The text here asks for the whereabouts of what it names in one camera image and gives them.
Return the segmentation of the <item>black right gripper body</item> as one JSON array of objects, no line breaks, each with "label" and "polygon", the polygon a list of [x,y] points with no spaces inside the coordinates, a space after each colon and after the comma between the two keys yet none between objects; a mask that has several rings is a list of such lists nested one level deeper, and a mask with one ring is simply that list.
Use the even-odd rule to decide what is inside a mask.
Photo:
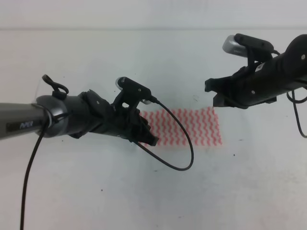
[{"label": "black right gripper body", "polygon": [[227,84],[227,101],[230,105],[248,107],[272,103],[283,94],[283,60],[272,59],[256,68],[244,68],[230,77]]}]

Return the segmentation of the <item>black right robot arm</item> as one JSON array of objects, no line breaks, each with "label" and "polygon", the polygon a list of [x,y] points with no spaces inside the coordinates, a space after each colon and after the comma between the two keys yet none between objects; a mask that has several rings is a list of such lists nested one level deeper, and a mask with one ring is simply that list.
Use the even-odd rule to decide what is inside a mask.
[{"label": "black right robot arm", "polygon": [[247,58],[233,75],[208,79],[206,92],[215,92],[214,107],[247,109],[263,103],[273,103],[277,96],[307,85],[307,36],[296,37],[286,51],[278,53],[265,40],[244,34],[227,37],[223,51]]}]

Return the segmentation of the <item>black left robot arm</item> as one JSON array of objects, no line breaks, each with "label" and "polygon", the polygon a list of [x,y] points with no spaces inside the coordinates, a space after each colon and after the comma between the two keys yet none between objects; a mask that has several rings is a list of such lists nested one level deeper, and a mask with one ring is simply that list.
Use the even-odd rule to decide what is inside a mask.
[{"label": "black left robot arm", "polygon": [[42,79],[53,88],[51,95],[39,96],[29,104],[1,103],[1,139],[44,131],[46,138],[64,135],[80,138],[96,133],[150,146],[157,144],[158,137],[151,133],[148,121],[137,108],[140,102],[150,100],[152,94],[148,88],[120,77],[116,80],[120,93],[109,103],[92,90],[70,96],[65,86],[48,75]]}]

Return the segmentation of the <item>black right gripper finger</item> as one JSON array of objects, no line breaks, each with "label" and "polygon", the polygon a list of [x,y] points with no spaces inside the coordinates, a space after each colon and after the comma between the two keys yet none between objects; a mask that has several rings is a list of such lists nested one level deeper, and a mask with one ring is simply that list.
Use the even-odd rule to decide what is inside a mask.
[{"label": "black right gripper finger", "polygon": [[221,94],[213,97],[213,107],[234,107],[233,104]]},{"label": "black right gripper finger", "polygon": [[231,76],[213,79],[210,78],[204,82],[205,92],[229,93],[231,89]]}]

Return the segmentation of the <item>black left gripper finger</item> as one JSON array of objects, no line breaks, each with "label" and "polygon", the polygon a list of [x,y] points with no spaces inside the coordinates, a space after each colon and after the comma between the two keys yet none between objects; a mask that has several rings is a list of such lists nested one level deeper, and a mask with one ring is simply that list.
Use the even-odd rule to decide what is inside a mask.
[{"label": "black left gripper finger", "polygon": [[142,133],[142,134],[138,134],[135,137],[135,141],[144,143],[144,144],[148,144],[150,146],[155,146],[158,142],[158,137],[154,136],[151,133]]},{"label": "black left gripper finger", "polygon": [[150,126],[149,121],[148,121],[149,112],[141,111],[141,110],[137,109],[137,113],[138,113],[138,116],[139,116],[139,119],[140,119],[140,123],[141,123],[141,127],[142,127],[143,132],[144,133],[145,132],[150,133],[151,126]]}]

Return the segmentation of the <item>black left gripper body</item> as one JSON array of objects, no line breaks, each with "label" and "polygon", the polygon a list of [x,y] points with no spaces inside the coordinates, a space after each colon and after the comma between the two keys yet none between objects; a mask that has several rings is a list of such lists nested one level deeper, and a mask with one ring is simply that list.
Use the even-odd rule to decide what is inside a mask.
[{"label": "black left gripper body", "polygon": [[89,109],[89,124],[81,135],[96,133],[120,137],[129,141],[144,141],[144,121],[137,109],[139,96],[122,90],[113,103],[88,90],[81,93],[81,99]]}]

